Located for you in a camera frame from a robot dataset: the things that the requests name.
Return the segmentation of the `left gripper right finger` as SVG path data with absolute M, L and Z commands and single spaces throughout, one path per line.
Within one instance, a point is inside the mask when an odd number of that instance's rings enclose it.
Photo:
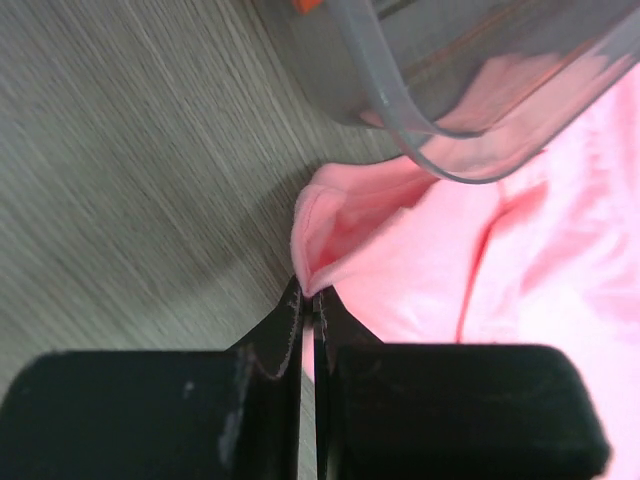
M 545 345 L 393 344 L 312 300 L 321 479 L 592 479 L 611 447 L 574 364 Z

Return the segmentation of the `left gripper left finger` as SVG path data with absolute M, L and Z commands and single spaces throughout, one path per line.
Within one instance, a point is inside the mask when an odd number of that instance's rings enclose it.
M 294 479 L 302 298 L 230 348 L 65 351 L 33 359 L 1 404 L 5 479 Z

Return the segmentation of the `light pink t shirt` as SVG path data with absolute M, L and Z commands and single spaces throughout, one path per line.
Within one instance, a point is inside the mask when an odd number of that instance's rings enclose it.
M 494 183 L 440 180 L 401 156 L 331 163 L 291 234 L 306 296 L 334 287 L 386 342 L 544 343 L 581 371 L 639 475 L 639 73 Z

